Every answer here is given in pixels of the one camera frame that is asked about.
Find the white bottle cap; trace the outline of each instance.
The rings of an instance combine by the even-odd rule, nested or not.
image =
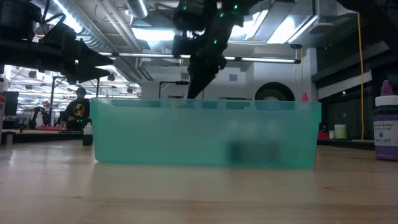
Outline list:
[[[85,131],[83,133],[84,135],[91,135],[93,134],[93,127],[91,125],[91,123],[89,122],[86,127],[85,127]]]
[[[398,106],[398,96],[378,96],[374,102],[376,106]]]

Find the red object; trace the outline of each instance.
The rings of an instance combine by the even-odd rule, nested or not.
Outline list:
[[[303,92],[303,96],[301,97],[301,100],[302,100],[303,102],[308,102],[308,95],[307,95],[307,92]]]
[[[44,126],[44,125],[40,125],[37,127],[38,130],[60,130],[60,127],[53,127],[53,126]]]
[[[318,133],[318,140],[329,139],[329,133]]]

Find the wooden table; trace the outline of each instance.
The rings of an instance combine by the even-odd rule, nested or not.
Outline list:
[[[0,223],[398,223],[398,163],[319,147],[314,170],[96,164],[81,141],[0,149]]]

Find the small bottle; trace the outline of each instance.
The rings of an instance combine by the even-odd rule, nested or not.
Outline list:
[[[303,92],[303,96],[301,97],[301,101],[303,101],[303,102],[308,102],[309,101],[307,92]]]
[[[373,111],[374,146],[376,158],[398,161],[398,96],[385,80],[381,96],[375,99]]]
[[[83,133],[83,145],[84,146],[92,146],[93,145],[93,127],[91,125],[91,121],[89,121],[85,127]]]

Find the person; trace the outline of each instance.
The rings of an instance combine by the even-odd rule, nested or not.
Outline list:
[[[79,87],[76,91],[77,99],[72,101],[65,110],[65,118],[68,122],[68,130],[82,131],[90,118],[90,101],[85,96],[87,91]]]

